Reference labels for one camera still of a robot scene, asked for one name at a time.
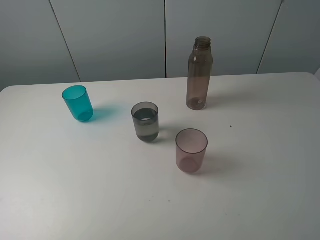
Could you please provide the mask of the brown translucent water bottle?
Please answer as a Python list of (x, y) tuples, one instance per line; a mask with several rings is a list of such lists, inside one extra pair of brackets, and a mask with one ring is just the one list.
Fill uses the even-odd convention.
[(186, 105), (199, 111), (206, 107), (208, 89), (213, 68), (211, 39), (199, 36), (195, 39), (188, 59)]

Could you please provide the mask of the grey translucent plastic cup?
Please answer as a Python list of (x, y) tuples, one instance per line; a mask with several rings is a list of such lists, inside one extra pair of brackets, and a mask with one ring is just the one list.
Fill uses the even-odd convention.
[(152, 102), (137, 103), (131, 109), (137, 137), (145, 142), (153, 142), (159, 135), (159, 108)]

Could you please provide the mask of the pink translucent plastic cup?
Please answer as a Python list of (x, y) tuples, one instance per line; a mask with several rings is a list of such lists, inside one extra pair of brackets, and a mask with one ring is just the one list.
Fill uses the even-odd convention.
[(175, 138), (176, 165), (184, 173), (194, 174), (202, 167), (208, 138), (200, 130), (187, 128)]

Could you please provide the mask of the teal translucent plastic cup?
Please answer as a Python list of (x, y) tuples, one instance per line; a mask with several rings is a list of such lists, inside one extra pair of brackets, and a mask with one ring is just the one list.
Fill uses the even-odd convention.
[(62, 98), (77, 121), (87, 122), (92, 118), (94, 109), (83, 85), (68, 87), (62, 92)]

